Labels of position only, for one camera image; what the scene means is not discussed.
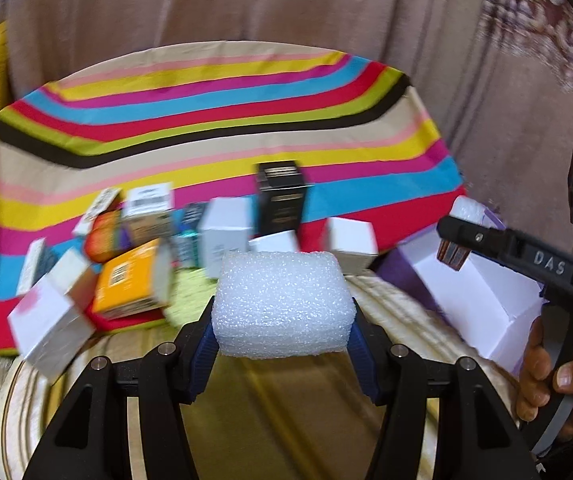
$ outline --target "black stripe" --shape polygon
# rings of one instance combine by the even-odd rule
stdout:
[[[194,142],[195,140],[217,139],[219,137],[231,137],[238,135],[263,134],[269,132],[288,132],[302,130],[333,130],[336,128],[348,128],[358,124],[366,124],[383,116],[404,95],[410,86],[409,77],[402,75],[399,80],[386,92],[373,107],[358,114],[337,117],[333,119],[317,119],[313,121],[276,123],[276,124],[248,124],[246,126],[230,126],[228,128],[216,128],[214,130],[202,130],[190,134],[182,134],[163,139],[148,140],[121,148],[101,155],[78,155],[68,150],[39,140],[21,130],[0,120],[0,140],[20,150],[32,153],[49,162],[60,164],[68,168],[94,168],[113,160],[119,160],[131,155],[159,150],[167,146]]]

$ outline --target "human hand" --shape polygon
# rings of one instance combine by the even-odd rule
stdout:
[[[528,343],[524,351],[524,362],[520,370],[520,391],[515,403],[517,416],[526,422],[537,416],[538,408],[545,406],[551,392],[545,383],[551,374],[551,357],[541,345],[543,327],[538,317],[531,326]],[[573,361],[560,366],[553,377],[553,388],[562,394],[573,394]],[[573,411],[558,437],[561,440],[573,438]]]

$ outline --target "black box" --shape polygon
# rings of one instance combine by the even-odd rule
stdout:
[[[257,180],[260,236],[297,231],[309,186],[295,161],[258,164]]]

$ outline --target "striped fabric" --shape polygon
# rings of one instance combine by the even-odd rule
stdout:
[[[92,66],[0,112],[0,352],[23,255],[61,254],[98,191],[171,182],[177,208],[255,191],[259,162],[298,160],[314,186],[300,242],[323,220],[373,223],[380,250],[435,222],[463,193],[409,79],[341,52],[275,43],[161,47]],[[149,312],[111,322],[162,322]]]

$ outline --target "metal screw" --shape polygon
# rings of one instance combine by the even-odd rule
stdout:
[[[470,357],[462,357],[460,359],[460,366],[462,368],[464,368],[465,370],[474,370],[475,367],[477,366],[477,363],[475,362],[475,359],[472,359]]]
[[[158,346],[158,352],[162,355],[170,355],[175,351],[175,348],[175,343],[167,341],[166,343],[162,343]]]
[[[93,370],[102,370],[102,368],[104,368],[107,364],[108,364],[108,359],[100,356],[96,357],[95,359],[93,359],[93,361],[90,362],[90,367],[93,368]]]
[[[409,349],[404,345],[393,345],[391,347],[391,353],[396,357],[406,357],[409,355]]]

